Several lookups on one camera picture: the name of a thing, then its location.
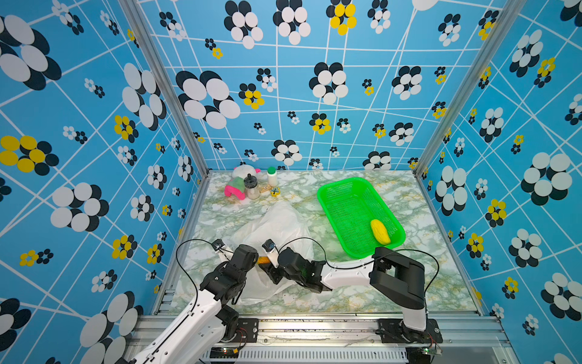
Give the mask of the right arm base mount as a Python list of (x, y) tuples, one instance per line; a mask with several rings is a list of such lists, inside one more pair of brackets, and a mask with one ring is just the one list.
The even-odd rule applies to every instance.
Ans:
[(397, 318), (379, 319), (375, 334), (383, 344), (442, 344), (443, 336), (435, 319), (427, 320), (422, 332), (408, 329), (403, 320)]

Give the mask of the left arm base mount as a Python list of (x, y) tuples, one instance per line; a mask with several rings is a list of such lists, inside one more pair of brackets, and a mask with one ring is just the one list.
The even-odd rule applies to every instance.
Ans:
[(226, 332), (221, 343), (256, 343), (258, 334), (258, 318), (238, 318), (235, 323), (226, 326)]

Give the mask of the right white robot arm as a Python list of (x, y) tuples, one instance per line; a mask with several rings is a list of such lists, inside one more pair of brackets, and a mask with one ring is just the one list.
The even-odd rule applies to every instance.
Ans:
[(396, 250), (378, 247), (365, 259), (327, 262), (308, 260), (287, 247), (259, 268), (276, 285), (287, 279), (317, 294), (347, 286), (370, 286), (400, 306), (405, 328), (415, 332), (427, 328), (425, 268)]

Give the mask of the translucent white plastic bag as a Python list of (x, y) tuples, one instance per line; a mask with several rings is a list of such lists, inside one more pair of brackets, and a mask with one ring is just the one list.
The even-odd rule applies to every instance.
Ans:
[[(252, 220), (226, 236), (225, 243), (230, 248), (240, 244), (257, 250), (262, 257), (276, 257), (284, 249), (290, 248), (305, 259), (314, 258), (314, 248), (309, 240), (307, 221), (287, 202), (278, 202), (264, 215)], [(261, 268), (255, 267), (246, 275), (246, 286), (239, 303), (253, 305), (262, 303), (294, 285), (293, 281), (282, 278), (274, 283)]]

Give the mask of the yellow fruit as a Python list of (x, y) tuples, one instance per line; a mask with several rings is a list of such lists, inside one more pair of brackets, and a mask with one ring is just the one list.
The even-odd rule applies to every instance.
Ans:
[(379, 244), (386, 246), (391, 243), (390, 235), (388, 234), (385, 225), (380, 220), (374, 219), (371, 221), (370, 225), (374, 239)]

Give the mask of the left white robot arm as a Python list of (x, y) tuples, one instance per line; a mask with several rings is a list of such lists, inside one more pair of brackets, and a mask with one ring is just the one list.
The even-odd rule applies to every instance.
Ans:
[(196, 296), (172, 323), (131, 363), (194, 363), (223, 338), (236, 334), (239, 314), (228, 306), (246, 284), (259, 260), (242, 244), (203, 279)]

